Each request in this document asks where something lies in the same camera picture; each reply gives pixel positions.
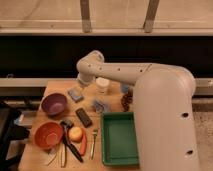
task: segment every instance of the metal rod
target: metal rod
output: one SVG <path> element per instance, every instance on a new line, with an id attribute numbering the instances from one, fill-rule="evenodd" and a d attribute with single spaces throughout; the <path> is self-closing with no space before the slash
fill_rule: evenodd
<path id="1" fill-rule="evenodd" d="M 90 33 L 92 31 L 92 27 L 90 21 L 89 0 L 80 0 L 80 6 L 83 32 Z"/>
<path id="2" fill-rule="evenodd" d="M 148 10 L 146 13 L 146 19 L 144 22 L 144 30 L 146 33 L 152 32 L 159 1 L 160 0 L 150 0 L 149 1 Z"/>

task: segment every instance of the white cup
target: white cup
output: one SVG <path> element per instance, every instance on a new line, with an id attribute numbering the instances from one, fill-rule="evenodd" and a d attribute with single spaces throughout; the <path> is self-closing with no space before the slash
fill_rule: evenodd
<path id="1" fill-rule="evenodd" d="M 100 93 L 107 94 L 110 81 L 108 79 L 98 77 L 95 80 Z"/>

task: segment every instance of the plastic container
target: plastic container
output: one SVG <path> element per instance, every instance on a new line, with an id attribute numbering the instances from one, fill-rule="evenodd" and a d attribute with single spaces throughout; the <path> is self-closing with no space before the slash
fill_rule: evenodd
<path id="1" fill-rule="evenodd" d="M 101 141 L 104 165 L 139 164 L 133 113 L 104 113 L 101 116 Z"/>

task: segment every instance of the black handle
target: black handle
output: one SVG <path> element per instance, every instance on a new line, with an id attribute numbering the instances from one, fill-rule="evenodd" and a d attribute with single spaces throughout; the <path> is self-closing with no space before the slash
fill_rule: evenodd
<path id="1" fill-rule="evenodd" d="M 81 155 L 79 154 L 77 148 L 76 148 L 73 144 L 71 144 L 71 143 L 67 144 L 67 146 L 69 147 L 70 151 L 74 154 L 74 156 L 75 156 L 80 162 L 83 162 L 83 159 L 81 158 Z"/>

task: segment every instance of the orange bowl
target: orange bowl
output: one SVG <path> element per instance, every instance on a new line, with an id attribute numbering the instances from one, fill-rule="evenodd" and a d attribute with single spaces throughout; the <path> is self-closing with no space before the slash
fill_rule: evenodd
<path id="1" fill-rule="evenodd" d="M 63 129 L 55 122 L 47 122 L 41 125 L 35 133 L 35 144 L 44 149 L 48 150 L 57 145 L 62 138 Z"/>

